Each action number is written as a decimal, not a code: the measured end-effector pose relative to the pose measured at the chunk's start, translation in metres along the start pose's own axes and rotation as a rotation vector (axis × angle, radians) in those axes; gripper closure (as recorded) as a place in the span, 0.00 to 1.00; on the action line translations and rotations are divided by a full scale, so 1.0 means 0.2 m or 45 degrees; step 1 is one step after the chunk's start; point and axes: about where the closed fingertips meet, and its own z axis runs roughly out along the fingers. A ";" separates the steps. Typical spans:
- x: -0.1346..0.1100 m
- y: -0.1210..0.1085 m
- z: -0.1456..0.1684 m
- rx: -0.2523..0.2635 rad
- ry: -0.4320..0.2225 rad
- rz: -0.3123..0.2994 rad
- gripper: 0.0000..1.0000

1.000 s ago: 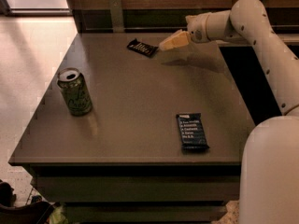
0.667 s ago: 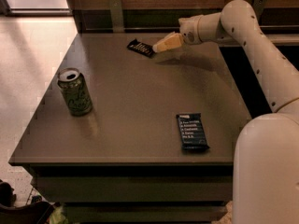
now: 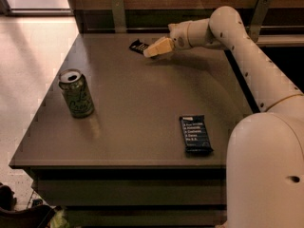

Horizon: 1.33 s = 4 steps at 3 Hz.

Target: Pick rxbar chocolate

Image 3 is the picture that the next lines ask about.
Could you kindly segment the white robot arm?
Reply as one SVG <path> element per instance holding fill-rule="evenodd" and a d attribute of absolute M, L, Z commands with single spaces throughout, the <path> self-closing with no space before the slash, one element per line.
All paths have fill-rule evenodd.
<path fill-rule="evenodd" d="M 304 228 L 304 93 L 250 38 L 239 13 L 172 24 L 144 51 L 225 48 L 258 111 L 234 128 L 227 149 L 227 228 Z"/>

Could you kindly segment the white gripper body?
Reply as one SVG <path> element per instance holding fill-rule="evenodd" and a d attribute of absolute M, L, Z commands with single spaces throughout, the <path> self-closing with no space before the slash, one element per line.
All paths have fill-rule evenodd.
<path fill-rule="evenodd" d="M 169 37 L 173 41 L 175 49 L 189 49 L 191 47 L 188 39 L 188 28 L 190 22 L 169 24 Z"/>

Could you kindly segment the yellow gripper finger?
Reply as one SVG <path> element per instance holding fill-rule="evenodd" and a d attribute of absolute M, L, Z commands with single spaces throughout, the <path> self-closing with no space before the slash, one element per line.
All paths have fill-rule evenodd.
<path fill-rule="evenodd" d="M 173 41 L 168 37 L 162 37 L 143 51 L 146 58 L 171 52 L 174 49 Z"/>
<path fill-rule="evenodd" d="M 156 56 L 151 57 L 151 60 L 157 61 L 157 60 L 162 60 L 162 59 L 169 59 L 171 56 L 174 54 L 173 51 L 164 53 L 164 54 L 158 54 Z"/>

